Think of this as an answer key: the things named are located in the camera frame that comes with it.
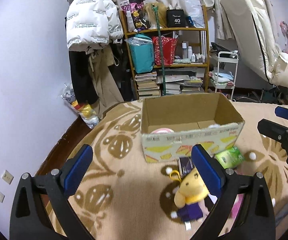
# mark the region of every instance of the white rolling cart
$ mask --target white rolling cart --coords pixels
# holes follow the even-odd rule
[[[217,92],[218,89],[231,89],[232,90],[231,99],[232,99],[233,98],[234,89],[235,89],[236,73],[238,71],[239,56],[237,58],[226,58],[226,57],[221,57],[221,54],[226,54],[227,55],[227,54],[236,54],[236,53],[220,51],[218,56],[215,55],[214,53],[210,53],[210,57],[217,61],[217,81],[215,82],[212,78],[210,78],[210,82],[215,87],[215,92]],[[235,73],[234,73],[234,85],[233,86],[220,85],[218,83],[218,76],[219,76],[219,69],[220,69],[220,63],[221,62],[236,64]]]

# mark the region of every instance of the carpet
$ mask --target carpet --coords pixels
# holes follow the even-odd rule
[[[288,121],[276,117],[276,105],[233,102],[245,120],[236,142],[245,157],[238,172],[263,173],[278,212],[288,202],[288,165],[281,144],[257,132],[262,118],[288,127]],[[78,191],[69,198],[71,206],[97,239],[190,239],[204,218],[192,223],[186,231],[179,218],[172,218],[174,194],[178,182],[167,176],[167,167],[176,162],[146,163],[140,141],[142,102],[122,103],[111,109],[105,118],[76,146],[72,158],[83,144],[94,150],[94,160]],[[49,204],[51,222],[58,233],[64,232]],[[229,218],[221,232],[233,224]]]

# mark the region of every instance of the green package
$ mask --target green package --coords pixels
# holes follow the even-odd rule
[[[217,159],[225,169],[235,168],[244,161],[243,155],[235,146],[216,154],[214,158]]]

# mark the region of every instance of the blue gripper pad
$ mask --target blue gripper pad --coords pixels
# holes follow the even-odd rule
[[[288,120],[288,109],[287,109],[287,108],[278,106],[278,107],[275,109],[274,112],[275,112],[275,115],[276,115],[276,116]]]
[[[216,159],[212,159],[200,144],[192,148],[191,158],[210,194],[219,198],[225,183],[223,167]]]
[[[60,184],[64,188],[65,197],[68,198],[76,193],[92,160],[93,149],[84,144],[74,158],[66,161],[60,175]]]

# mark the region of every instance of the open cardboard box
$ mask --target open cardboard box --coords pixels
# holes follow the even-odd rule
[[[220,127],[208,128],[212,124]],[[213,156],[231,148],[244,126],[242,116],[221,93],[180,94],[147,98],[141,114],[141,139],[149,163],[190,156],[201,144]],[[172,133],[151,134],[158,128]]]

